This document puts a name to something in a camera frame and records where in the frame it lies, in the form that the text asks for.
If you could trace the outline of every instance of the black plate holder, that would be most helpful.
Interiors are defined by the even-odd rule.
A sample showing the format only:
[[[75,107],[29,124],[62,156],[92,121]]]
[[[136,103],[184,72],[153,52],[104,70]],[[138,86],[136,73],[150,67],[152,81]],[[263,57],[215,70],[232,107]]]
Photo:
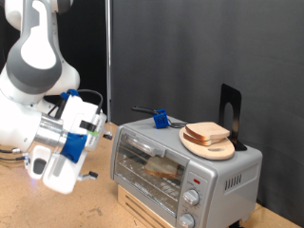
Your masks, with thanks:
[[[238,90],[223,84],[221,85],[219,104],[219,125],[221,126],[224,126],[225,106],[228,103],[231,104],[234,112],[232,131],[229,139],[233,143],[236,151],[245,151],[247,147],[238,140],[241,94]]]

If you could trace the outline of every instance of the toaster oven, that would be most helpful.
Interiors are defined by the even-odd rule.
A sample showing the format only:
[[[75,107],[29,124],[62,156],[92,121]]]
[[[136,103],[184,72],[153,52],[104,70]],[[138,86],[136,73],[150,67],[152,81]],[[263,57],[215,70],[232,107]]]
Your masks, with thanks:
[[[246,220],[256,206],[261,153],[248,146],[229,160],[209,161],[188,151],[179,132],[157,129],[153,118],[120,126],[111,178],[173,227],[226,228]],[[153,157],[175,166],[175,175],[146,172]]]

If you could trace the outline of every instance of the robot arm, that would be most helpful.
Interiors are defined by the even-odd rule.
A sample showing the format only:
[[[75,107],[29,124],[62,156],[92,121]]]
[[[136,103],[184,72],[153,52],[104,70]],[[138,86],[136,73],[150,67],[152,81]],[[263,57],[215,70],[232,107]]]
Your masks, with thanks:
[[[88,151],[105,131],[100,105],[82,101],[74,90],[78,72],[62,57],[56,14],[73,0],[7,0],[8,21],[21,30],[0,77],[0,143],[29,152],[28,173],[51,189],[72,192]],[[62,93],[71,89],[68,94]],[[54,117],[45,95],[62,94]]]

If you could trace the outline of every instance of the toaster oven knob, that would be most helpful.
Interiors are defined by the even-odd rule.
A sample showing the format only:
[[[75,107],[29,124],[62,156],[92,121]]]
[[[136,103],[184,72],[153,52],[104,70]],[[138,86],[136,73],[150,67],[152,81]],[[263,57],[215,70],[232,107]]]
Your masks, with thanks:
[[[190,214],[184,214],[179,218],[179,224],[185,228],[193,228],[194,227],[194,219]]]
[[[192,189],[182,194],[183,199],[191,206],[195,206],[199,203],[200,197],[196,190]]]

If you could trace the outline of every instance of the black backdrop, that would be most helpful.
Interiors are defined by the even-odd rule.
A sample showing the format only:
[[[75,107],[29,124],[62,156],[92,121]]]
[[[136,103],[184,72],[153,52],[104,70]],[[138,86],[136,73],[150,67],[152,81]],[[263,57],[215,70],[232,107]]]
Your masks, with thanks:
[[[106,114],[106,33],[105,1],[75,0],[70,11],[58,15],[58,32],[61,52],[66,61],[80,73],[80,88],[99,91],[104,96]],[[0,68],[2,70],[11,46],[19,38],[5,18],[0,7]],[[98,104],[100,98],[82,94],[85,101]],[[51,96],[48,101],[56,102]]]
[[[242,94],[240,140],[263,153],[258,200],[304,226],[304,2],[113,0],[112,122],[133,105],[218,122]]]

